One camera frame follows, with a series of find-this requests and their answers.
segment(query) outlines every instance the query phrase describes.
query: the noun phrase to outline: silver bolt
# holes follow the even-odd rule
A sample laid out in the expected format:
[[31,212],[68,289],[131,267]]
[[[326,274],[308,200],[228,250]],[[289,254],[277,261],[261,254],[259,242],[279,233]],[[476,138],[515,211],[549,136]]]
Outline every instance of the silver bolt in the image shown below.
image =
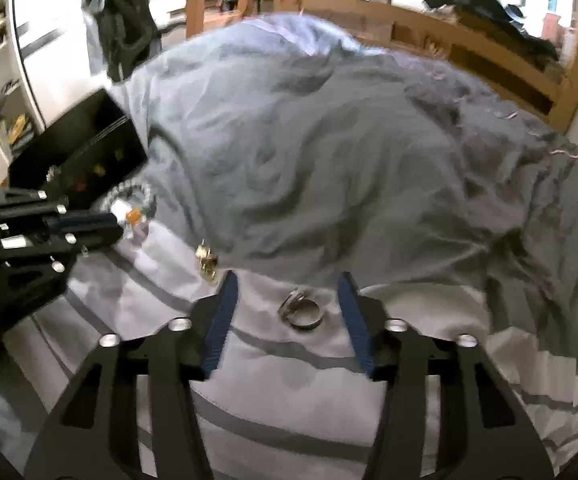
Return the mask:
[[182,332],[191,328],[191,320],[188,317],[176,317],[169,321],[169,330],[171,332]]
[[58,274],[62,274],[64,272],[64,265],[60,262],[53,262],[53,264],[51,264],[51,268]]
[[111,348],[118,346],[120,344],[120,336],[117,334],[106,334],[103,335],[99,340],[98,344],[104,348]]
[[473,348],[478,346],[478,340],[473,335],[469,334],[461,334],[458,336],[456,343],[458,343],[458,346],[463,348]]
[[58,176],[59,174],[60,174],[60,168],[58,168],[57,166],[51,166],[49,168],[49,171],[47,171],[47,177],[46,177],[47,182],[51,182],[51,180],[56,178],[56,176]]
[[389,332],[407,332],[409,324],[403,319],[388,319],[384,327]]

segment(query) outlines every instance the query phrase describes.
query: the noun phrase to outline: silver ring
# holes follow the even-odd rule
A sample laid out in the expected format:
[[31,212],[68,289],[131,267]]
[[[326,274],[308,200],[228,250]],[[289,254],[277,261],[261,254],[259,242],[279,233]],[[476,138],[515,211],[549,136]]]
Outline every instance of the silver ring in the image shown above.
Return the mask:
[[[318,315],[316,318],[309,322],[304,322],[299,319],[299,316],[296,316],[299,314],[301,305],[304,305],[306,302],[313,304],[318,309]],[[287,323],[295,330],[299,330],[300,332],[309,332],[322,323],[322,320],[325,317],[325,311],[318,303],[309,298],[308,288],[295,288],[280,305],[278,316],[282,322]]]

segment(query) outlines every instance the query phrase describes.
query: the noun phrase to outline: blue gripper pad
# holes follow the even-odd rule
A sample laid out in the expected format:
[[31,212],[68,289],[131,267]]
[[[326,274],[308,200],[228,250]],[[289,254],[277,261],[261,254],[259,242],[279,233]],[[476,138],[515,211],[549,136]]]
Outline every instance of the blue gripper pad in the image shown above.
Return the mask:
[[373,298],[359,296],[348,272],[338,280],[338,304],[362,371],[369,378],[377,380],[379,368],[386,364],[377,359],[387,321],[383,304]]
[[238,303],[238,277],[234,272],[229,270],[225,274],[218,294],[211,298],[215,299],[212,308],[213,318],[205,334],[205,353],[200,364],[205,377],[209,377],[211,372],[218,367],[231,319]]

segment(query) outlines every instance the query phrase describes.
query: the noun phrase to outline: wooden bed frame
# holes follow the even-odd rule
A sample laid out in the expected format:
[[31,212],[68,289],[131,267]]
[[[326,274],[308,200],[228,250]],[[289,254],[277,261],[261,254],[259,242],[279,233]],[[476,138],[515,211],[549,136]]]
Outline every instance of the wooden bed frame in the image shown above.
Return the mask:
[[[187,0],[187,38],[241,20],[254,8],[254,0],[239,0],[237,10],[205,16],[205,0]],[[417,10],[364,0],[274,0],[274,10],[320,16],[331,13],[381,23],[391,31],[387,38],[346,28],[365,44],[421,56],[438,57],[426,45],[440,44],[440,57],[476,74],[503,99],[517,103],[560,132],[569,129],[578,108],[578,8],[575,54],[560,83],[482,32]]]

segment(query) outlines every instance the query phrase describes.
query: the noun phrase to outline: ring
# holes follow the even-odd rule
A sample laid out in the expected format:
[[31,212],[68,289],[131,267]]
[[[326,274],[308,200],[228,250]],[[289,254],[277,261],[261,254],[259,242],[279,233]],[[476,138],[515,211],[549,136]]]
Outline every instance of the ring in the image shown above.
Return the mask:
[[[324,309],[318,303],[309,299],[309,292],[308,288],[294,289],[278,309],[280,319],[301,332],[309,332],[315,329],[325,317]],[[312,316],[311,319],[304,319],[304,307],[309,307],[310,310],[315,307],[317,312],[315,318]]]

